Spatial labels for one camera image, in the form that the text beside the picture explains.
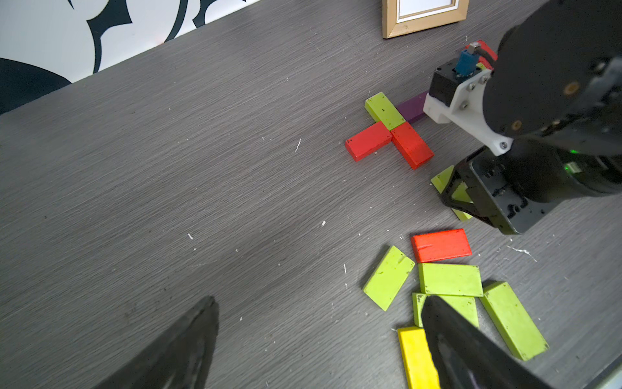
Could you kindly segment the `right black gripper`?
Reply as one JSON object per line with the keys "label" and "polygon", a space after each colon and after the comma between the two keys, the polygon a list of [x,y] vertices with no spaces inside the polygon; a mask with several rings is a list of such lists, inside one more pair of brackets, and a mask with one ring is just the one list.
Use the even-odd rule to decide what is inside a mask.
{"label": "right black gripper", "polygon": [[[545,180],[560,168],[553,147],[523,145],[499,157],[482,147],[455,165],[441,200],[462,221],[469,215],[504,235],[520,235],[562,203],[530,192],[547,190]],[[468,200],[454,198],[461,185]]]}

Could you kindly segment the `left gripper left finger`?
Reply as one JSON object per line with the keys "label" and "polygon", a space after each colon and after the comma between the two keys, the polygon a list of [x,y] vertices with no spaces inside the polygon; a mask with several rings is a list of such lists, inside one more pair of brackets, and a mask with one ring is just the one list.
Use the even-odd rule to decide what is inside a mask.
{"label": "left gripper left finger", "polygon": [[98,388],[204,388],[219,332],[219,305],[206,296]]}

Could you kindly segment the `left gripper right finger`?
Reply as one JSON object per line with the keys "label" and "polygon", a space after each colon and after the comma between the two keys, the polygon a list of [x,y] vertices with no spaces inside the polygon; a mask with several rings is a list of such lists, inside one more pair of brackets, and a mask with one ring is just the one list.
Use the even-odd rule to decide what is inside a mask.
{"label": "left gripper right finger", "polygon": [[437,296],[422,319],[442,388],[549,388]]}

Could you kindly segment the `purple block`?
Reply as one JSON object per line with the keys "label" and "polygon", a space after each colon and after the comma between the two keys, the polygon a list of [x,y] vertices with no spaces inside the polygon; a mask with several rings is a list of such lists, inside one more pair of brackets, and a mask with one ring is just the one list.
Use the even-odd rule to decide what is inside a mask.
{"label": "purple block", "polygon": [[406,122],[413,124],[425,117],[424,103],[427,95],[428,92],[422,92],[396,107]]}

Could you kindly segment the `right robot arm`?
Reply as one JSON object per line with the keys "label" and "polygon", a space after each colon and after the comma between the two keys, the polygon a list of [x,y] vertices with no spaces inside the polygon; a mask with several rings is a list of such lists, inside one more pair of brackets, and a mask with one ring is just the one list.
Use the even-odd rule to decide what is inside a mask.
{"label": "right robot arm", "polygon": [[439,66],[424,112],[481,148],[455,165],[443,204],[506,235],[560,202],[621,191],[621,4],[549,1],[502,38],[489,69],[472,43]]}

